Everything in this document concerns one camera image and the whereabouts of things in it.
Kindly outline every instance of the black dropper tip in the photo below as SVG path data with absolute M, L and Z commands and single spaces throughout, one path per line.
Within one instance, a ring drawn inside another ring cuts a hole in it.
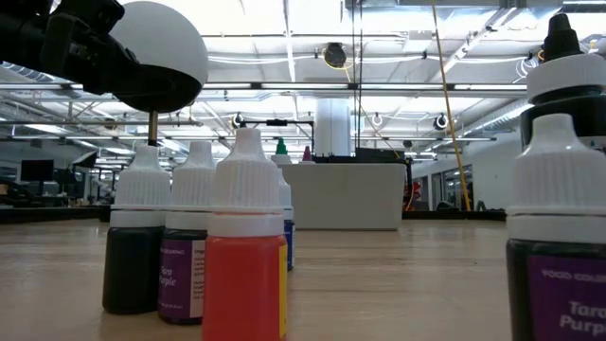
M 570 27 L 568 16 L 556 14 L 549 20 L 549 34 L 544 42 L 544 61 L 582 54 L 577 32 Z

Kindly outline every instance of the wooden table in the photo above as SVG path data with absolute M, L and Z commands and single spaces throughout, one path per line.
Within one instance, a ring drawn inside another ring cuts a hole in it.
M 0 339 L 201 339 L 199 326 L 103 312 L 107 229 L 98 221 L 0 225 Z M 503 223 L 465 221 L 301 231 L 288 339 L 509 340 L 506 238 Z

